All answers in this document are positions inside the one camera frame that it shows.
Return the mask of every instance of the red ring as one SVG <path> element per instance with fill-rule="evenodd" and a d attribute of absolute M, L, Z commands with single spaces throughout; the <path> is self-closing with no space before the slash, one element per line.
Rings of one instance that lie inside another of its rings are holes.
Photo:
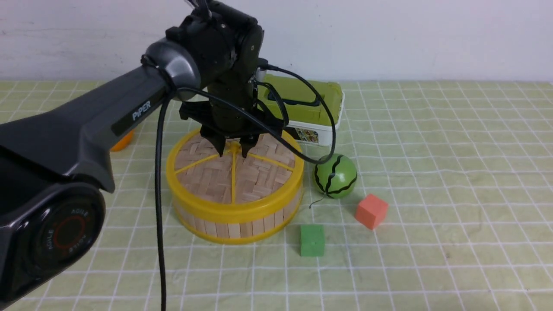
<path fill-rule="evenodd" d="M 79 232 L 79 234 L 77 235 L 77 238 L 75 238 L 73 241 L 71 241 L 71 243 L 67 244 L 67 245 L 60 245 L 58 243 L 58 232 L 60 230 L 61 227 L 63 227 L 63 225 L 65 225 L 68 221 L 70 220 L 73 220 L 73 219 L 76 219 L 78 220 L 80 223 L 81 223 L 81 232 Z M 71 248 L 75 243 L 77 243 L 81 237 L 83 236 L 83 234 L 85 234 L 85 221 L 82 217 L 80 216 L 70 216 L 70 217 L 67 217 L 66 219 L 64 219 L 60 225 L 56 228 L 56 231 L 54 231 L 54 245 L 57 247 L 57 248 L 60 248 L 62 250 L 67 250 L 69 248 Z"/>

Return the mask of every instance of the green tablecloth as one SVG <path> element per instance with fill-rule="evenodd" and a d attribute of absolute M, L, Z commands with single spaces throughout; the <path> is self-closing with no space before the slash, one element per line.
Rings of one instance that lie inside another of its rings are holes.
<path fill-rule="evenodd" d="M 47 111 L 96 85 L 0 82 L 0 122 Z M 551 310 L 553 85 L 342 87 L 337 151 L 358 165 L 353 194 L 308 209 L 320 197 L 306 174 L 293 222 L 247 246 L 202 241 L 166 213 L 169 310 Z M 197 126 L 179 120 L 177 109 L 169 113 L 165 155 Z M 10 311 L 159 309 L 155 129 L 152 115 L 132 145 L 112 155 L 117 191 L 106 194 L 96 246 Z M 375 232 L 353 217 L 369 193 L 389 203 Z M 313 222 L 325 226 L 326 254 L 302 258 L 299 225 Z"/>

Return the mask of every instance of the watermelon stripe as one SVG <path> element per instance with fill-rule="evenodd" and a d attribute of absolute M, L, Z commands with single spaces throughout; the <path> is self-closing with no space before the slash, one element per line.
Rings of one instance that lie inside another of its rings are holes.
<path fill-rule="evenodd" d="M 339 155 L 337 158 L 336 158 L 336 162 L 334 162 L 334 164 L 332 165 L 332 172 L 330 173 L 330 175 L 328 175 L 328 181 L 326 182 L 326 189 L 325 189 L 325 193 L 328 195 L 328 191 L 330 190 L 330 185 L 332 183 L 332 178 L 334 176 L 336 176 L 336 167 L 340 164 L 340 159 L 343 158 L 343 155 Z"/>
<path fill-rule="evenodd" d="M 356 180 L 357 180 L 357 174 L 355 174 L 355 177 L 351 180 L 351 182 L 349 183 L 349 185 L 344 186 L 344 187 L 342 187 L 342 188 L 340 188 L 340 189 L 338 189 L 338 190 L 331 191 L 331 192 L 329 192 L 329 193 L 327 193 L 327 194 L 340 193 L 340 192 L 342 192 L 342 191 L 344 191 L 344 190 L 347 190 L 347 189 L 349 189 L 349 188 L 353 185 L 353 183 L 355 183 Z"/>
<path fill-rule="evenodd" d="M 317 187 L 319 187 L 319 189 L 321 189 L 321 191 L 324 192 L 325 190 L 321 185 L 321 180 L 319 179 L 319 175 L 317 175 L 318 172 L 319 172 L 319 167 L 315 166 L 315 183 L 317 184 Z"/>

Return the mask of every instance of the ball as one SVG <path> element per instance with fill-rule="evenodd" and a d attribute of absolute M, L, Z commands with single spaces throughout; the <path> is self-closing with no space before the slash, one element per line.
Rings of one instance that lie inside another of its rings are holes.
<path fill-rule="evenodd" d="M 355 187 L 357 168 L 351 159 L 335 153 L 326 163 L 315 165 L 313 180 L 317 190 L 325 196 L 343 198 Z"/>

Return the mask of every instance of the green foam cube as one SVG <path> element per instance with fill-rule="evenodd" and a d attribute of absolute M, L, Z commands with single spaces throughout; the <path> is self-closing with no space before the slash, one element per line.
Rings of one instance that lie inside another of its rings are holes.
<path fill-rule="evenodd" d="M 300 255 L 321 257 L 325 254 L 325 231 L 322 225 L 302 225 L 300 227 Z"/>

